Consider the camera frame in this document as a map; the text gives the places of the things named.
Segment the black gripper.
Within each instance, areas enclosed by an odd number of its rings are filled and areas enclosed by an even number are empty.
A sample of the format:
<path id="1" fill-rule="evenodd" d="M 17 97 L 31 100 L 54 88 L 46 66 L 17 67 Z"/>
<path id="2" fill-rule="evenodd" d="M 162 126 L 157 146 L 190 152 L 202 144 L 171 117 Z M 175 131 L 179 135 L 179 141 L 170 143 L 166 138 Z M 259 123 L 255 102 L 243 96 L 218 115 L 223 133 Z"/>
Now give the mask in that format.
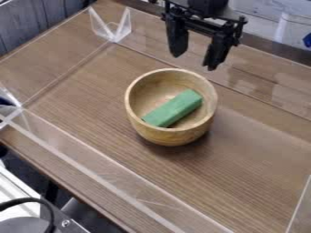
<path id="1" fill-rule="evenodd" d="M 230 0 L 165 0 L 162 20 L 167 26 L 170 52 L 179 57 L 189 48 L 189 31 L 211 37 L 203 66 L 214 71 L 225 61 L 233 46 L 238 46 L 245 15 L 230 6 Z"/>

